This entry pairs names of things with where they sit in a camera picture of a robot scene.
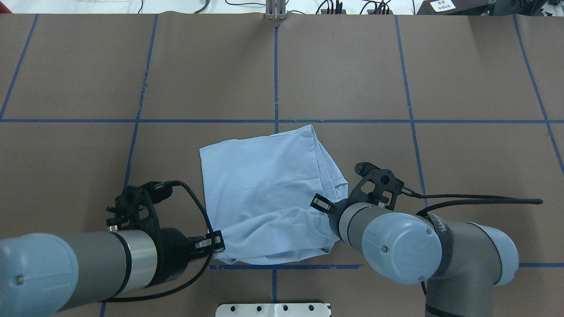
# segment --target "black cable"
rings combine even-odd
[[[421,282],[421,288],[423,289],[423,295],[427,297],[427,286],[425,285],[425,281]]]
[[[244,2],[244,3],[231,3],[227,0],[224,0],[226,4],[230,5],[230,6],[248,6],[248,5],[257,5],[257,6],[266,6],[266,4],[264,3],[259,3],[259,2]]]
[[[416,193],[413,190],[410,190],[407,187],[402,188],[402,193],[405,194],[406,196],[419,198],[419,199],[432,199],[432,198],[515,199],[512,197],[505,197],[505,196],[467,195],[467,194],[459,194],[459,193],[443,193],[440,195],[422,195],[420,193]]]
[[[531,12],[529,12],[530,16],[532,16],[533,13],[535,12],[536,3],[537,3],[537,0],[531,1]]]
[[[115,297],[115,298],[109,298],[109,299],[105,300],[105,302],[125,303],[125,302],[148,301],[148,300],[155,300],[157,298],[161,298],[161,297],[165,297],[165,296],[174,294],[174,293],[176,293],[180,290],[183,290],[184,288],[189,287],[197,279],[199,279],[202,276],[202,274],[205,272],[205,270],[208,268],[210,262],[212,261],[212,256],[213,256],[214,251],[215,251],[215,237],[213,236],[214,231],[212,229],[212,224],[210,223],[210,219],[208,217],[208,212],[206,211],[205,207],[202,205],[202,203],[200,202],[200,200],[198,199],[196,194],[192,191],[192,189],[186,183],[181,182],[179,180],[173,180],[173,181],[169,182],[169,185],[171,187],[181,186],[188,192],[190,197],[192,197],[192,200],[196,203],[196,206],[198,206],[200,213],[202,214],[202,216],[204,216],[204,221],[206,223],[206,227],[208,228],[209,233],[212,234],[210,252],[208,253],[208,257],[206,257],[206,261],[204,262],[204,265],[202,265],[202,268],[198,271],[198,273],[196,275],[194,275],[194,277],[191,278],[188,282],[186,282],[186,283],[184,283],[184,284],[182,284],[178,287],[175,287],[173,289],[167,290],[166,292],[152,294],[152,295],[145,295],[145,296],[136,296],[136,297]]]
[[[202,11],[206,10],[209,5],[210,5],[210,0],[206,0],[206,3],[204,3],[204,6],[201,7],[199,10],[194,11],[194,13],[195,14],[201,13]]]
[[[378,6],[378,9],[375,10],[374,12],[372,12],[372,14],[386,14],[386,9],[389,10],[390,7],[387,5],[387,2],[380,2],[380,5]]]
[[[318,14],[319,11],[321,10],[321,7],[323,6],[323,4],[325,4],[325,2],[327,3],[327,13],[329,14],[329,2],[333,3],[333,0],[324,0],[318,7],[317,11],[315,11],[315,14]]]
[[[419,210],[415,215],[426,217],[427,213],[431,210],[458,206],[458,205],[487,205],[487,204],[532,204],[540,205],[543,203],[542,199],[517,199],[517,198],[498,198],[498,199],[463,199],[463,200],[451,200],[441,202],[439,204],[431,205],[427,208]]]
[[[366,1],[366,3],[364,4],[364,6],[362,7],[362,9],[360,9],[359,15],[362,14],[362,12],[364,11],[364,8],[366,8],[366,6],[369,5],[370,3],[374,3],[374,11],[376,11],[376,8],[378,7],[377,2],[376,2],[376,1]]]

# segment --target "gray cylinder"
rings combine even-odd
[[[110,232],[62,236],[78,259],[78,283],[61,309],[106,300],[121,288],[126,275],[126,253],[122,242]]]
[[[501,275],[496,247],[473,224],[447,224],[455,242],[452,260],[444,273],[427,281],[425,316],[492,316],[494,284]]]

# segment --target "label sticker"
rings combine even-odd
[[[451,0],[433,1],[431,2],[431,7],[433,7],[435,12],[442,12],[442,11],[456,9],[455,5],[452,3]]]

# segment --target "blue grid line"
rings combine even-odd
[[[143,123],[194,123],[194,124],[272,124],[269,119],[140,119]]]
[[[564,263],[519,263],[519,267],[564,267]]]
[[[358,270],[362,264],[210,265],[210,270]]]
[[[413,136],[413,145],[415,146],[415,158],[417,160],[417,170],[419,171],[419,184],[421,185],[421,191],[423,192],[423,195],[426,195],[425,180],[423,179],[423,168],[421,167],[421,156],[419,155],[419,143],[417,142],[417,133],[415,131],[415,119],[413,117],[411,95],[409,94],[409,85],[407,82],[406,60],[403,56],[402,34],[399,29],[398,16],[394,15],[394,19],[395,19],[395,30],[396,30],[396,34],[398,35],[399,57],[402,62],[403,83],[404,86],[406,87],[406,98],[407,98],[407,107],[409,110],[409,120],[411,123],[411,134]],[[427,202],[427,199],[425,199],[425,207],[428,206],[429,204]]]
[[[139,110],[135,118],[135,127],[133,128],[133,137],[131,137],[131,147],[129,148],[129,157],[127,158],[127,168],[125,170],[124,189],[129,183],[129,174],[131,171],[131,160],[133,159],[133,149],[135,148],[135,141],[137,140],[137,131],[139,129],[139,121],[141,117],[141,110],[143,110],[143,100],[145,98],[145,89],[147,88],[147,77],[149,76],[149,66],[151,65],[151,56],[153,53],[153,44],[155,42],[155,32],[157,30],[158,14],[155,14],[153,22],[153,32],[151,33],[151,42],[149,44],[149,53],[147,54],[147,66],[145,68],[145,77],[143,78],[143,87],[141,88],[141,97],[139,98]]]
[[[102,306],[100,307],[100,317],[104,317],[105,314],[105,302],[102,302]]]
[[[5,123],[136,123],[137,119],[0,119]],[[196,124],[272,124],[272,119],[139,119],[140,123],[196,123]],[[443,119],[380,119],[380,120],[315,120],[284,119],[280,124],[545,124],[545,120],[443,120]],[[564,124],[564,120],[548,120],[551,124]]]
[[[274,133],[278,133],[278,25],[274,28]]]
[[[527,53],[525,52],[525,47],[523,46],[523,39],[521,38],[521,31],[519,30],[519,23],[517,22],[517,15],[515,14],[513,15],[513,23],[515,24],[515,31],[517,32],[517,39],[519,40],[521,53],[523,54],[523,59],[525,60],[525,66],[527,67],[529,77],[531,77],[532,87],[535,89],[536,99],[539,102],[540,110],[543,113],[544,122],[547,125],[548,134],[550,135],[550,141],[552,142],[554,153],[556,154],[558,164],[560,165],[560,172],[562,173],[562,175],[564,175],[564,164],[562,163],[562,157],[560,156],[560,151],[558,150],[558,146],[556,145],[556,141],[554,140],[554,134],[552,134],[552,128],[550,127],[550,123],[548,121],[547,112],[544,109],[543,100],[540,97],[539,88],[536,85],[535,76],[533,76],[531,66],[528,62]]]
[[[12,76],[12,81],[10,82],[10,87],[8,87],[8,92],[6,92],[6,97],[4,98],[4,103],[2,104],[2,110],[0,110],[0,119],[4,116],[4,111],[6,111],[6,107],[8,106],[8,100],[10,99],[10,94],[12,93],[12,89],[14,88],[14,84],[16,83],[17,74],[20,72],[21,63],[24,61],[25,52],[28,50],[29,41],[31,41],[32,39],[33,30],[35,30],[35,26],[37,25],[37,19],[39,19],[39,14],[36,14],[35,18],[33,19],[28,38],[25,40],[24,49],[21,51],[20,59],[17,61],[16,70],[14,71],[14,75]]]
[[[275,268],[272,269],[272,302],[278,303],[278,272]]]
[[[13,123],[135,123],[135,119],[0,119]]]

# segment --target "light blue cloth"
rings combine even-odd
[[[338,241],[316,193],[347,197],[348,183],[311,125],[200,149],[206,207],[225,263],[272,265],[327,254]]]

